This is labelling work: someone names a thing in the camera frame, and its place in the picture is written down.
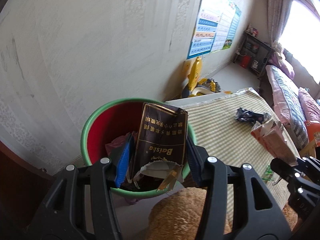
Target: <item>striped tablecloth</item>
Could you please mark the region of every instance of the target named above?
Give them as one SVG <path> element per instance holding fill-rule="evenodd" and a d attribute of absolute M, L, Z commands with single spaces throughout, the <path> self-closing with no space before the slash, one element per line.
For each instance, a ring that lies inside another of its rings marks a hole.
<path fill-rule="evenodd" d="M 263 98 L 247 90 L 228 97 L 180 107 L 188 111 L 188 121 L 195 130 L 197 144 L 204 147 L 210 156 L 215 156 L 225 164 L 237 167 L 243 163 L 250 163 L 259 176 L 263 176 L 273 157 L 250 134 L 252 124 L 234 119 L 236 109 L 242 107 L 257 113 L 269 112 L 272 118 L 278 121 L 276 114 Z M 292 152 L 299 156 L 286 130 L 284 130 L 284 138 L 288 140 Z M 284 180 L 275 186 L 272 186 L 271 182 L 267 183 L 267 187 L 281 209 L 290 195 L 286 185 Z M 227 217 L 232 223 L 232 185 L 228 185 Z"/>

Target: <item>yellow toy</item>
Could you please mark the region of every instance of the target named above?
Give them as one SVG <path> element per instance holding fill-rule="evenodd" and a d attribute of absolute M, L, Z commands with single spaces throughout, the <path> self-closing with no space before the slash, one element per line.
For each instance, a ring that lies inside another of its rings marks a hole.
<path fill-rule="evenodd" d="M 196 57 L 196 60 L 192 65 L 191 72 L 188 75 L 189 82 L 183 89 L 181 98 L 208 95 L 208 94 L 217 92 L 216 83 L 214 82 L 214 80 L 209 78 L 202 78 L 198 82 L 201 69 L 202 69 L 202 59 L 201 57 Z"/>

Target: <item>tiled floor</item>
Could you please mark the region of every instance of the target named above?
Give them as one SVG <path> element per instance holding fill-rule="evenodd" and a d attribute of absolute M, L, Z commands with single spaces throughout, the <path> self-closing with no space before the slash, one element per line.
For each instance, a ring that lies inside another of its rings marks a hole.
<path fill-rule="evenodd" d="M 246 87 L 253 87 L 256 89 L 259 85 L 259 80 L 254 74 L 233 63 L 223 68 L 221 71 L 215 74 L 213 78 L 219 83 L 221 89 L 224 91 L 237 90 Z M 76 159 L 73 161 L 73 164 L 75 164 L 77 167 L 84 166 L 82 158 Z M 177 183 L 174 190 L 172 190 L 170 193 L 154 198 L 142 199 L 135 205 L 129 205 L 123 197 L 113 194 L 116 215 L 124 239 L 143 240 L 147 232 L 148 217 L 153 206 L 161 199 L 167 197 L 168 195 L 172 195 L 182 188 L 183 186 L 180 183 Z"/>

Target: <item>bright window light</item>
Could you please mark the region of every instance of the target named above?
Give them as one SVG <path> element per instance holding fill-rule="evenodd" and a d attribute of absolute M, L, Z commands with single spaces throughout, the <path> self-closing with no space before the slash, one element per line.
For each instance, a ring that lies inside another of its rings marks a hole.
<path fill-rule="evenodd" d="M 302 3 L 292 2 L 279 43 L 288 50 L 314 80 L 320 82 L 320 20 Z"/>

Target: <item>wall poster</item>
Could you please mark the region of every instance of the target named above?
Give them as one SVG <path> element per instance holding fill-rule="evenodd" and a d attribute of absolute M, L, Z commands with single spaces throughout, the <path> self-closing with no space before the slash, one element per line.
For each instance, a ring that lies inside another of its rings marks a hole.
<path fill-rule="evenodd" d="M 230 48 L 240 15 L 231 0 L 202 0 L 187 59 Z"/>

